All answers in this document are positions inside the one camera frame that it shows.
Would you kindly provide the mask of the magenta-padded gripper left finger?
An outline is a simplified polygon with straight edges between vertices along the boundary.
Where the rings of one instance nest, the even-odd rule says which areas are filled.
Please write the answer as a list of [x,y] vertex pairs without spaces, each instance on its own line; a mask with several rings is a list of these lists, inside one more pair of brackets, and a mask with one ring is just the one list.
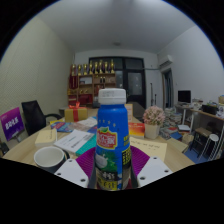
[[95,149],[91,148],[77,159],[68,159],[56,172],[59,176],[84,188],[96,185]]

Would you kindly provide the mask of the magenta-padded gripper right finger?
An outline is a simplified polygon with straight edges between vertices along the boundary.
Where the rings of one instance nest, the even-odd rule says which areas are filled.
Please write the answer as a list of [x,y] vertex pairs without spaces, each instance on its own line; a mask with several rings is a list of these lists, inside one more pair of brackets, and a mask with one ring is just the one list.
[[143,187],[172,173],[159,157],[148,156],[134,146],[131,147],[131,152],[131,184],[133,188]]

